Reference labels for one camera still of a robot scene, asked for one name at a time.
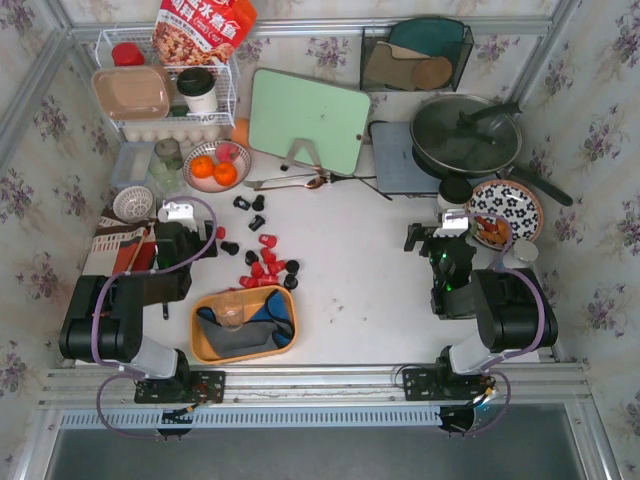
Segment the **clear glass cup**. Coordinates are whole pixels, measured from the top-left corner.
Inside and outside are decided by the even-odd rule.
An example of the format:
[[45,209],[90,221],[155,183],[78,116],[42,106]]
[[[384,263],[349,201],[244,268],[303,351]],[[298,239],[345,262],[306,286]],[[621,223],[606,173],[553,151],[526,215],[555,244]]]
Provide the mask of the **clear glass cup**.
[[237,291],[217,294],[211,303],[217,322],[230,331],[239,330],[245,324],[244,297]]

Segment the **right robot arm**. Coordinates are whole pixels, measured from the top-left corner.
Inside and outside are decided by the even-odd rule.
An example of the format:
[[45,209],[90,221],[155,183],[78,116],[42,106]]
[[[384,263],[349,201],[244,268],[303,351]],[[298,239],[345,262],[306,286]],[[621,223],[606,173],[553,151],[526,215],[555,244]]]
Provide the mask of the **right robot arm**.
[[430,365],[401,368],[405,399],[462,401],[476,407],[494,393],[496,380],[489,370],[553,346],[557,320],[531,269],[475,269],[477,249],[464,234],[443,236],[437,227],[414,223],[404,250],[412,251],[417,243],[433,273],[432,312],[441,320],[474,320],[476,332],[444,347]]

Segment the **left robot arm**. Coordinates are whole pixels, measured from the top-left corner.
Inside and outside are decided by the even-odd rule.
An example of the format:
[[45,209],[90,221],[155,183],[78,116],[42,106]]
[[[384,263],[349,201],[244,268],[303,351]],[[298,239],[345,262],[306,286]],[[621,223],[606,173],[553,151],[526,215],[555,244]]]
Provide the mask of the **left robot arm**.
[[217,232],[211,221],[202,231],[177,222],[100,228],[59,335],[62,356],[132,376],[137,404],[221,402],[224,374],[192,370],[183,351],[143,329],[145,307],[186,298],[191,264],[216,256]]

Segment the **black capsule left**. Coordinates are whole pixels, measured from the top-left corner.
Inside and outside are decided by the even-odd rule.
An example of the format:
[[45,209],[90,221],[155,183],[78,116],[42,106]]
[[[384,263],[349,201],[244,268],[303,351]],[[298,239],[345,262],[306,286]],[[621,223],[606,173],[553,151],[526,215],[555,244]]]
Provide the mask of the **black capsule left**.
[[220,242],[220,248],[222,251],[226,252],[227,254],[231,255],[231,256],[235,256],[238,254],[240,247],[239,244],[236,242],[230,242],[230,241],[221,241]]

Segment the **black capsule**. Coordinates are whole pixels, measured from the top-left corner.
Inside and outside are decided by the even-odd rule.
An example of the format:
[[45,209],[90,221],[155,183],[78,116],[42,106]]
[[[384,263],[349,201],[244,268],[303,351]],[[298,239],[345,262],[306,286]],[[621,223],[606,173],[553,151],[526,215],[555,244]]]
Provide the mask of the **black capsule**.
[[299,284],[298,279],[293,274],[288,274],[285,277],[283,282],[283,286],[289,291],[293,291],[294,289],[296,289],[298,284]]
[[252,266],[254,263],[259,262],[259,256],[252,250],[247,250],[245,253],[245,263],[248,266]]
[[254,211],[263,211],[265,208],[265,197],[263,195],[257,195],[251,206]]
[[296,275],[300,269],[300,264],[297,260],[289,260],[285,264],[285,269],[289,274]]
[[231,256],[235,256],[238,254],[240,247],[239,244],[236,242],[230,242],[230,241],[221,241],[220,242],[220,248],[222,251],[226,252],[227,254],[231,255]]
[[255,215],[254,218],[249,223],[248,228],[251,231],[256,232],[258,229],[264,226],[265,223],[266,223],[266,220],[264,217],[262,217],[261,215]]

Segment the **black capsule number four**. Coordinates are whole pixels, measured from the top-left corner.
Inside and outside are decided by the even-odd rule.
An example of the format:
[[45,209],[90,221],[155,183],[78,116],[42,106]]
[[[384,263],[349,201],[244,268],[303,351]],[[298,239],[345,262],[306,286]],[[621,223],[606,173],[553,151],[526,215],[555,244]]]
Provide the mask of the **black capsule number four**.
[[244,199],[241,196],[237,196],[234,200],[233,200],[233,206],[235,208],[244,210],[244,211],[248,211],[251,208],[251,203],[249,201],[247,201],[246,199]]

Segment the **black capsule middle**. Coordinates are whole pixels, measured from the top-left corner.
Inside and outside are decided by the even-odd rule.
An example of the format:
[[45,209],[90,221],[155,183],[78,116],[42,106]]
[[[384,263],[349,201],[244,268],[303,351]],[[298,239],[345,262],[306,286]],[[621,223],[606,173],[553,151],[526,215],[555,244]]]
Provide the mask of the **black capsule middle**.
[[256,232],[258,229],[264,226],[265,223],[266,223],[266,220],[264,217],[262,217],[261,215],[255,215],[254,218],[249,223],[248,228],[251,231]]

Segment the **black capsule centre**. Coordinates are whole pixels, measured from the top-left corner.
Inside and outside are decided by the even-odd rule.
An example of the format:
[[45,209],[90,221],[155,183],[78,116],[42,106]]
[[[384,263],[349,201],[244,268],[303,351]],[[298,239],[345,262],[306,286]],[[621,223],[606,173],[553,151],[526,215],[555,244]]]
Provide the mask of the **black capsule centre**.
[[252,266],[254,263],[259,262],[259,256],[252,250],[247,250],[245,253],[245,263],[248,266]]

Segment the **black capsule upper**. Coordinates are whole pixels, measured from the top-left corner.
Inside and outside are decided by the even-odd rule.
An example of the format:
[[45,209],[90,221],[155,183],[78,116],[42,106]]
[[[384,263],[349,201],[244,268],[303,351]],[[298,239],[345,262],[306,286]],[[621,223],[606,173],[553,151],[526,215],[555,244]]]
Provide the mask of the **black capsule upper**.
[[254,211],[263,211],[265,208],[265,197],[263,195],[257,195],[251,206]]

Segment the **striped orange cloth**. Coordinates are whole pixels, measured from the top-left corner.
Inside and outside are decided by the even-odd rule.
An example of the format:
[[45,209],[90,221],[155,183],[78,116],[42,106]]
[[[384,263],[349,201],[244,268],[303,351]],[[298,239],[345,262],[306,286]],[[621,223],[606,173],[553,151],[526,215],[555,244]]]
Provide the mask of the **striped orange cloth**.
[[126,223],[105,208],[95,231],[82,274],[109,277],[149,270],[155,259],[154,222]]

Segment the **paper cup black lid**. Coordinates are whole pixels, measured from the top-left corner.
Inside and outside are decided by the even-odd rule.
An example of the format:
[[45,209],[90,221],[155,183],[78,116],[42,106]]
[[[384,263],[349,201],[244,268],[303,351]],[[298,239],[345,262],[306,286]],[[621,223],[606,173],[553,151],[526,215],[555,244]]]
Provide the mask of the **paper cup black lid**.
[[464,178],[444,177],[438,187],[437,212],[464,209],[473,195],[472,185]]

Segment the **white small strainer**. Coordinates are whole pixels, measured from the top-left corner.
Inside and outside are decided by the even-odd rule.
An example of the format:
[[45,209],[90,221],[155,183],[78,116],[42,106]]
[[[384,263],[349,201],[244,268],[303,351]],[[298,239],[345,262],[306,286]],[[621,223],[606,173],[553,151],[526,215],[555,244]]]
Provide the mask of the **white small strainer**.
[[136,223],[149,216],[154,206],[153,193],[144,186],[130,186],[120,191],[114,198],[114,214],[127,223]]

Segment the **fruit bowl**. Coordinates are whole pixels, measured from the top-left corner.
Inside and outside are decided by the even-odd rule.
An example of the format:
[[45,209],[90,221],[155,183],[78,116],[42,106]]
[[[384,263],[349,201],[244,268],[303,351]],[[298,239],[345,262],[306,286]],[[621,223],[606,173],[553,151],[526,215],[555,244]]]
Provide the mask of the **fruit bowl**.
[[184,160],[186,183],[204,193],[219,193],[238,186],[251,169],[251,157],[241,145],[228,141],[204,143]]

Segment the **silver fork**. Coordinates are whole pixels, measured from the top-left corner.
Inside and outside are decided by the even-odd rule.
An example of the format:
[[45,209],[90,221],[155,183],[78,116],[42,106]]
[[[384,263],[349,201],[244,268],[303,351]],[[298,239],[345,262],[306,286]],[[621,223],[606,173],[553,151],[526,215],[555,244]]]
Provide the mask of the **silver fork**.
[[262,188],[265,184],[268,184],[268,183],[278,183],[278,182],[284,182],[284,181],[290,181],[290,180],[306,179],[310,177],[314,177],[314,174],[281,176],[281,177],[274,177],[274,178],[269,178],[264,180],[244,180],[242,184],[252,189],[258,189],[258,188]]

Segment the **grey induction cooker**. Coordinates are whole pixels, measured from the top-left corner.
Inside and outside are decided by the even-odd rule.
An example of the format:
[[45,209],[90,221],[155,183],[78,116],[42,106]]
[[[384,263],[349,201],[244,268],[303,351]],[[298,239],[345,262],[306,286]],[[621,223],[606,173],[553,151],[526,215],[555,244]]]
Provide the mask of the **grey induction cooker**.
[[379,191],[387,195],[438,195],[440,180],[424,172],[414,160],[408,122],[372,121],[368,134]]

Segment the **red capsule upper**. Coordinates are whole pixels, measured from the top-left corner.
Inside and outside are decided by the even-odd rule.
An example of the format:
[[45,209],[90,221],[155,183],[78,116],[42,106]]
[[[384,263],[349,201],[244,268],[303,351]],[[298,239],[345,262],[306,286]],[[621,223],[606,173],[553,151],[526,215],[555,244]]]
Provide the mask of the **red capsule upper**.
[[262,234],[259,236],[258,241],[269,249],[273,249],[276,247],[278,243],[278,239],[274,235],[270,234]]

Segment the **red capsule number two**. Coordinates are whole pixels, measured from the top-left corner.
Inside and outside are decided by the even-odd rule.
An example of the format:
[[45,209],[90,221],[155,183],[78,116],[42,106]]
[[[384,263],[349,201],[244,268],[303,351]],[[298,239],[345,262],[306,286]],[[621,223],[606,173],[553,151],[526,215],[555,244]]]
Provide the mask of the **red capsule number two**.
[[260,254],[265,264],[275,263],[277,261],[277,257],[274,252],[268,248],[264,247],[260,250]]

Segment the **red capsule lower left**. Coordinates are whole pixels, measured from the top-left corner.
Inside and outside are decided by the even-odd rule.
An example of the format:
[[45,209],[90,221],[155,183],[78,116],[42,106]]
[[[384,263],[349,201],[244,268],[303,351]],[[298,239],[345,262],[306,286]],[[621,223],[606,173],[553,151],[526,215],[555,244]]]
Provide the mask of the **red capsule lower left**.
[[238,283],[245,289],[251,289],[259,286],[258,279],[251,276],[241,276]]

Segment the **white blue bottle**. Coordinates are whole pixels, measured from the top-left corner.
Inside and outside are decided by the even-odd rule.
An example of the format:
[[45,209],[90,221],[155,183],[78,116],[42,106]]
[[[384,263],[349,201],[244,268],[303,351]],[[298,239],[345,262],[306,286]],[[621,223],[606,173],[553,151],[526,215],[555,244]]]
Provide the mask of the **white blue bottle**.
[[509,251],[507,264],[510,268],[531,267],[539,256],[537,246],[524,238],[518,239]]

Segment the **red capsule cluster piece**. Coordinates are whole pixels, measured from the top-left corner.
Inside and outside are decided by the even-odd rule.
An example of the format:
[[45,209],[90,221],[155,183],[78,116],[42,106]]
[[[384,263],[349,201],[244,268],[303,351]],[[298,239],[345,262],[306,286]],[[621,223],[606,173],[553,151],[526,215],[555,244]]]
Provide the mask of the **red capsule cluster piece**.
[[286,269],[285,260],[276,260],[267,264],[267,269],[270,275],[277,276]]

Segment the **dark glass cup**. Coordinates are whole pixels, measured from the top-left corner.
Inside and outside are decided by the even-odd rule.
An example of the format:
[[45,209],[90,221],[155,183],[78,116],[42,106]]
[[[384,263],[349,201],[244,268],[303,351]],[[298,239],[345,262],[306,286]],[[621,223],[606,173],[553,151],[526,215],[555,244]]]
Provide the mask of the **dark glass cup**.
[[157,141],[154,146],[154,153],[168,170],[180,170],[183,166],[180,144],[173,138]]

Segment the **floral patterned plate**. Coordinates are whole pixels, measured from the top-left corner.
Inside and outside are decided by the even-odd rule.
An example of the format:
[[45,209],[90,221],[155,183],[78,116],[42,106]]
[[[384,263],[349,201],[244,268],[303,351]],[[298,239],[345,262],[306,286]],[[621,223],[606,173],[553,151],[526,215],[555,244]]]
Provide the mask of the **floral patterned plate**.
[[476,186],[466,210],[475,214],[474,238],[493,250],[505,246],[506,224],[511,227],[513,242],[534,242],[544,225],[543,209],[535,195],[510,180],[491,180]]

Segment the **egg carton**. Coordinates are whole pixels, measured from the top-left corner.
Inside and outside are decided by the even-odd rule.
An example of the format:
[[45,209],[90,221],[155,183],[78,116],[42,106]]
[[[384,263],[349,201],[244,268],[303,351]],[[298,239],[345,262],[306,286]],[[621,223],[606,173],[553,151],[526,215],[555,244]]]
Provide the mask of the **egg carton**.
[[176,140],[180,147],[185,148],[216,141],[224,132],[225,128],[219,126],[187,126],[173,128],[129,126],[122,128],[122,133],[128,142],[156,143],[160,140],[171,138]]

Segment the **blue plastic container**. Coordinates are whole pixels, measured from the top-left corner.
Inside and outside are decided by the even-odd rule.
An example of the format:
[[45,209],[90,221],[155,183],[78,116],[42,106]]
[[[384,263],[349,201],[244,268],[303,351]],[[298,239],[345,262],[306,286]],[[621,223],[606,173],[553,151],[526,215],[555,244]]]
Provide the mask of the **blue plastic container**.
[[153,151],[152,142],[123,143],[111,175],[111,186],[119,190],[144,186],[148,180]]

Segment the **black capsule lower right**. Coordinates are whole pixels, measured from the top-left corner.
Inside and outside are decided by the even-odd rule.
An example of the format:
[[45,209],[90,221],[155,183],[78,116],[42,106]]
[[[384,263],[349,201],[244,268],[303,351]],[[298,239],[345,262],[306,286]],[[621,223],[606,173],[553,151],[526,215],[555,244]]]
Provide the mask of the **black capsule lower right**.
[[298,284],[299,284],[298,279],[293,274],[288,274],[285,277],[283,282],[283,286],[289,291],[293,291],[294,289],[296,289]]

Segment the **black pan with lid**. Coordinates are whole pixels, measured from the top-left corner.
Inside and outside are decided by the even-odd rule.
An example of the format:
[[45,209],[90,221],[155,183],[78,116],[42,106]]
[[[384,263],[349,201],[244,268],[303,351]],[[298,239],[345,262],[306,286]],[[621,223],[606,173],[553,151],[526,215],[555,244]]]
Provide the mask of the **black pan with lid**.
[[517,102],[495,104],[481,97],[450,94],[420,106],[409,123],[412,155],[425,173],[443,179],[492,174],[530,184],[563,206],[573,198],[531,170],[516,165],[523,134]]

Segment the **copper spoon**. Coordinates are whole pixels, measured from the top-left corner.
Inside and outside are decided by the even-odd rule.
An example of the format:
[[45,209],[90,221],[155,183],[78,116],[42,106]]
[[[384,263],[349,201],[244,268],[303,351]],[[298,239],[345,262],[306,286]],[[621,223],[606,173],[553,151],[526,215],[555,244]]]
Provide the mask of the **copper spoon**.
[[315,177],[304,184],[291,184],[291,185],[283,185],[283,186],[275,186],[275,187],[259,187],[254,188],[256,192],[263,191],[273,191],[273,190],[283,190],[283,189],[293,189],[293,188],[301,188],[305,190],[316,190],[321,188],[326,183],[326,179],[324,177]]

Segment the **green cutting board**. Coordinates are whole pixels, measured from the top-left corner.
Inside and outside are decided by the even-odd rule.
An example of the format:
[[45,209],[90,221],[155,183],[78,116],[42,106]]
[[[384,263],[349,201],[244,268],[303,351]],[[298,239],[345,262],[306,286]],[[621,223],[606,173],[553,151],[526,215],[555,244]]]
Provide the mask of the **green cutting board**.
[[254,72],[248,142],[252,149],[286,158],[301,139],[320,165],[355,172],[371,107],[364,92],[267,68]]

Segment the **white black lid cup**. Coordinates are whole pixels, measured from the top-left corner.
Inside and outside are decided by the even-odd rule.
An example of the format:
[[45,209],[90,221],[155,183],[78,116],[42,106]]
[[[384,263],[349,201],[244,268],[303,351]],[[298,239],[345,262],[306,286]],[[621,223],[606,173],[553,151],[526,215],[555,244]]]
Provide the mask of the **white black lid cup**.
[[216,79],[209,70],[193,67],[179,73],[176,87],[190,112],[208,114],[218,110],[215,83]]

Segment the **beige rectangular tray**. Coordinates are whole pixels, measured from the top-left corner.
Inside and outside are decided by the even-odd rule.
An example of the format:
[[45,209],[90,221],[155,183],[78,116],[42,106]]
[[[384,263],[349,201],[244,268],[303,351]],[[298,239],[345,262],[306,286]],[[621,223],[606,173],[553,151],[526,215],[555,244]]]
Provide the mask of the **beige rectangular tray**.
[[92,76],[92,87],[103,112],[114,121],[163,119],[170,111],[170,77],[161,66],[100,69]]

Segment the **round cork coaster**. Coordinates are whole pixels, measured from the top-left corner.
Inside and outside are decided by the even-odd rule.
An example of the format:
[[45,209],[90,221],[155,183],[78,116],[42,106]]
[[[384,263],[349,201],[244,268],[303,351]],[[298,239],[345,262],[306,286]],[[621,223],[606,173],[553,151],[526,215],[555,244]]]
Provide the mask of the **round cork coaster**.
[[436,90],[444,87],[453,74],[451,62],[445,57],[427,58],[417,64],[411,80],[417,89]]

